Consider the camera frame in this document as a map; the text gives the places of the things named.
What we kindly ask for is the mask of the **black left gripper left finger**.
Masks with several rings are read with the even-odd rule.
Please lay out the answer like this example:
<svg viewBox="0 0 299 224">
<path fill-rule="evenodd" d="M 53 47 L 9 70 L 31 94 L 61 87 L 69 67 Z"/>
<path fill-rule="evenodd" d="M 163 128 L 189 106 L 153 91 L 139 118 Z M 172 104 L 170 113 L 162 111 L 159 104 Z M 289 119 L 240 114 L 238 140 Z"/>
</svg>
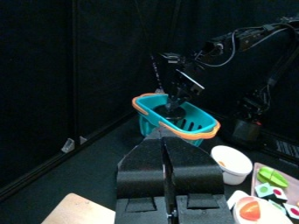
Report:
<svg viewBox="0 0 299 224">
<path fill-rule="evenodd" d="M 146 139 L 118 164 L 115 224 L 168 224 L 162 142 L 157 139 Z"/>
</svg>

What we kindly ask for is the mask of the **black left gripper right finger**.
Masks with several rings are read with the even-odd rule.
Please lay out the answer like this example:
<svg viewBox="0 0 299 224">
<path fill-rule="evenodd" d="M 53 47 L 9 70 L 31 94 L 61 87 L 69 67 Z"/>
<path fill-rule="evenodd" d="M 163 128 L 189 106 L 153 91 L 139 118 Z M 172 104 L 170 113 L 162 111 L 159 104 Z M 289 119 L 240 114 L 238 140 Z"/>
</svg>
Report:
<svg viewBox="0 0 299 224">
<path fill-rule="evenodd" d="M 180 137 L 165 137 L 163 162 L 173 224 L 236 224 L 212 155 Z"/>
</svg>

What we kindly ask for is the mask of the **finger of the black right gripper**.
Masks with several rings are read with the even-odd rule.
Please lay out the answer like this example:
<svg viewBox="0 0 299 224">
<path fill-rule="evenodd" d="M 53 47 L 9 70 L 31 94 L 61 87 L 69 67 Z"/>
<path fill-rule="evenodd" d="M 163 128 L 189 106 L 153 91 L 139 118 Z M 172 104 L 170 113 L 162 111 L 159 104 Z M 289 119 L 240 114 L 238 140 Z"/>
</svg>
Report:
<svg viewBox="0 0 299 224">
<path fill-rule="evenodd" d="M 184 111 L 182 105 L 184 103 L 188 101 L 188 96 L 182 96 L 181 98 L 178 98 L 178 109 L 177 111 Z"/>
<path fill-rule="evenodd" d="M 176 105 L 177 105 L 176 104 L 176 97 L 170 95 L 169 98 L 168 98 L 168 103 L 166 103 L 166 109 L 168 109 L 169 112 L 174 111 Z"/>
</svg>

